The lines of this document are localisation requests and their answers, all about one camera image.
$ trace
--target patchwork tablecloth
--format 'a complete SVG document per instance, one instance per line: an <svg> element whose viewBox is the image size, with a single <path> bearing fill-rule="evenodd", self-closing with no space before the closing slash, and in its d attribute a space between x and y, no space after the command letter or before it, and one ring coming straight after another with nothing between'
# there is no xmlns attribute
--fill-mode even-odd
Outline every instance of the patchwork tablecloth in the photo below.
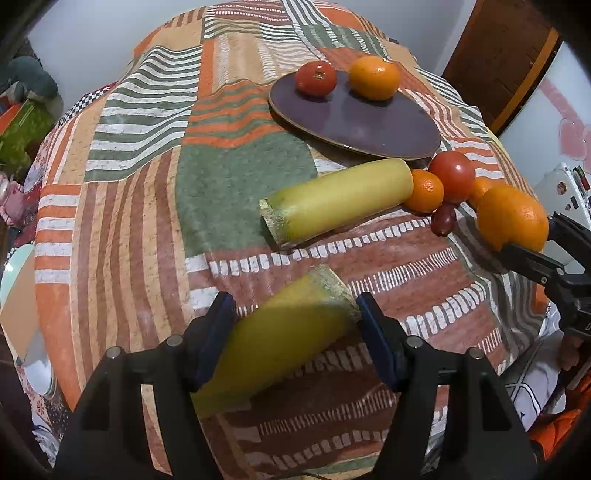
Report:
<svg viewBox="0 0 591 480"><path fill-rule="evenodd" d="M543 319L531 310L534 287L502 269L467 205L447 238L395 208L306 248L268 246L260 198L368 160L278 123L270 86L309 60L344 70L366 54L396 63L402 92L439 127L441 150L531 192L478 109L364 18L312 0L240 0L181 14L144 39L128 74L53 130L37 158L46 168L36 295L71 406L109 346L155 347L222 290L245 316L319 263L353 295L372 292L407 332L453 351L478 345L498 372L531 344ZM395 403L353 332L203 427L228 478L354 472L375 461ZM436 425L444 405L442 390ZM154 463L166 470L148 387L144 407Z"/></svg>

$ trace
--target white plate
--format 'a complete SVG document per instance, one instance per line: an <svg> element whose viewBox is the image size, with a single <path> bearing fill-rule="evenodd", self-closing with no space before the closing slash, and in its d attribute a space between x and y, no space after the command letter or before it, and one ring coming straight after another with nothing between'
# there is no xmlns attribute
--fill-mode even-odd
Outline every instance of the white plate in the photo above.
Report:
<svg viewBox="0 0 591 480"><path fill-rule="evenodd" d="M10 257L2 274L2 282L0 283L0 305L4 305L4 302L8 298L8 293L17 279L18 273L21 271L22 266L34 248L31 244L23 245Z"/></svg>

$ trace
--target tomato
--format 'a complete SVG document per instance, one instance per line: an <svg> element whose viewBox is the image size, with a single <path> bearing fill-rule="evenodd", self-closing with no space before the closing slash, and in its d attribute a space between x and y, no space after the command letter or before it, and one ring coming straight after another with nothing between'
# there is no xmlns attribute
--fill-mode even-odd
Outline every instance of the tomato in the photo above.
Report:
<svg viewBox="0 0 591 480"><path fill-rule="evenodd" d="M309 61L295 73L295 89L311 97L324 97L336 87L336 70L326 61Z"/></svg>
<svg viewBox="0 0 591 480"><path fill-rule="evenodd" d="M429 171L443 183L443 199L446 202L458 204L470 196L476 170L464 154L453 150L441 152L431 161Z"/></svg>

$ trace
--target cut end of zucchini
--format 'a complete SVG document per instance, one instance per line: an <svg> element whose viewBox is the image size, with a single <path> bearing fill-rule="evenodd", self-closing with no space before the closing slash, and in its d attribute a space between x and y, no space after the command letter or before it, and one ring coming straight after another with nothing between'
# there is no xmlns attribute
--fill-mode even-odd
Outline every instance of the cut end of zucchini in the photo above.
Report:
<svg viewBox="0 0 591 480"><path fill-rule="evenodd" d="M269 200L264 198L259 200L259 207L261 209L261 216L265 221L269 233L273 240L281 250L294 248L296 245L290 242L285 242L283 235L283 224L285 219L279 209L274 209Z"/></svg>
<svg viewBox="0 0 591 480"><path fill-rule="evenodd" d="M357 323L361 320L361 311L355 299L349 292L347 285L328 265L317 265L308 275L323 289L327 290L336 303L347 306L348 317Z"/></svg>

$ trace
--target dark brown tray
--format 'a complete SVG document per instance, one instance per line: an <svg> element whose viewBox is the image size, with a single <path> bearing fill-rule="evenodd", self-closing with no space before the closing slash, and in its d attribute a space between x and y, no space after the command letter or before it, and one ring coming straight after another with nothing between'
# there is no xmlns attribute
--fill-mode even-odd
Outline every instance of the dark brown tray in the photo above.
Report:
<svg viewBox="0 0 591 480"><path fill-rule="evenodd" d="M437 125L402 92L385 102L370 102L352 93L346 72L325 99L296 91L295 73L275 82L269 105L291 125L339 147L376 157L405 160L431 157L439 148Z"/></svg>

